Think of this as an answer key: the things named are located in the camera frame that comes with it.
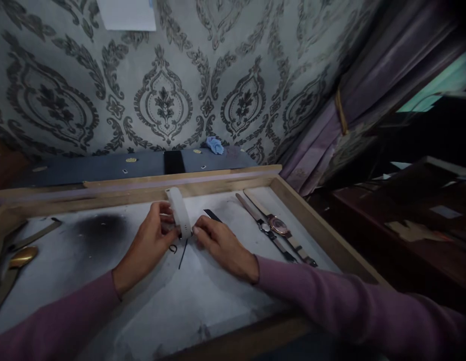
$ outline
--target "blue cloth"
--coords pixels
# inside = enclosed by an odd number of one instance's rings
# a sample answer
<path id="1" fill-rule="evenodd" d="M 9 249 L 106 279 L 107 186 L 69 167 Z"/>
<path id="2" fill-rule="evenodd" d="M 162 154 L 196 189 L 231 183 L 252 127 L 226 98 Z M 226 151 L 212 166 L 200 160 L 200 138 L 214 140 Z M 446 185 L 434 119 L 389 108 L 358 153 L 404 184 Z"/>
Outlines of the blue cloth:
<path id="1" fill-rule="evenodd" d="M 221 145 L 221 141 L 215 137 L 206 138 L 206 145 L 211 149 L 215 154 L 223 154 L 224 148 Z"/>

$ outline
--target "wooden box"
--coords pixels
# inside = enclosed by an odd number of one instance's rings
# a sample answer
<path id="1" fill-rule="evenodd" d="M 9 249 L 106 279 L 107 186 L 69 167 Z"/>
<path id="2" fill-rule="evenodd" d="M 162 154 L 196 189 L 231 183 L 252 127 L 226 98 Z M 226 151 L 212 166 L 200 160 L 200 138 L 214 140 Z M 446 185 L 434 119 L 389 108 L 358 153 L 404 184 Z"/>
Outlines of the wooden box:
<path id="1" fill-rule="evenodd" d="M 167 200 L 165 189 L 178 187 L 183 197 L 195 197 L 246 188 L 270 187 L 316 243 L 344 273 L 368 283 L 390 285 L 279 175 L 280 165 L 206 171 L 144 178 L 85 182 L 46 189 L 0 191 L 0 249 L 6 234 L 26 219 L 67 212 L 94 210 Z M 256 324 L 180 351 L 171 357 L 225 359 L 252 358 L 306 334 L 310 323 L 290 310 Z"/>

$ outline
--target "purple sweater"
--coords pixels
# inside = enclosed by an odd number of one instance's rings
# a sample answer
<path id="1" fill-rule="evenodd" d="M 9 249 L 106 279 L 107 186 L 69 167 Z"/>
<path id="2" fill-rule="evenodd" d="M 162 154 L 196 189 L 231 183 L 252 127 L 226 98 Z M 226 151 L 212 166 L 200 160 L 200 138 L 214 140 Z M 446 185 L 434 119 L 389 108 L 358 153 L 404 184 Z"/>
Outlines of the purple sweater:
<path id="1" fill-rule="evenodd" d="M 466 317 L 425 297 L 413 297 L 356 276 L 257 256 L 266 292 L 297 303 L 314 322 L 390 357 L 443 359 L 466 337 Z M 120 304 L 112 273 L 40 308 L 0 335 L 0 360 L 72 359 L 101 320 Z"/>

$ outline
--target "gold spoon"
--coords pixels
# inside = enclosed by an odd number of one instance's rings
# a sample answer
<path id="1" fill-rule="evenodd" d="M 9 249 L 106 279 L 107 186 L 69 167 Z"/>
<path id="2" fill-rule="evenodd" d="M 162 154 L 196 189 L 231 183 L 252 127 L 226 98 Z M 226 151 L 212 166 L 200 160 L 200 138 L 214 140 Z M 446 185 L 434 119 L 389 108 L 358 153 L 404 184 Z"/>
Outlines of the gold spoon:
<path id="1" fill-rule="evenodd" d="M 11 258 L 4 280 L 0 285 L 0 306 L 11 291 L 19 274 L 19 269 L 32 261 L 37 252 L 37 247 L 26 247 L 15 253 Z"/>

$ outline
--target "patterned wallpaper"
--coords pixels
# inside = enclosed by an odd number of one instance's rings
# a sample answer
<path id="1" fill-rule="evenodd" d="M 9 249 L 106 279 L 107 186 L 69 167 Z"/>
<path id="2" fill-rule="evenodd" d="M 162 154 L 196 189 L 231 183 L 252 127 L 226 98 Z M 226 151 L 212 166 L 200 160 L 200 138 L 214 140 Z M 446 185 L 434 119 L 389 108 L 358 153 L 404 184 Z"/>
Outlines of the patterned wallpaper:
<path id="1" fill-rule="evenodd" d="M 199 146 L 275 162 L 329 96 L 377 0 L 154 0 L 156 32 L 96 0 L 0 0 L 0 138 L 31 158 Z"/>

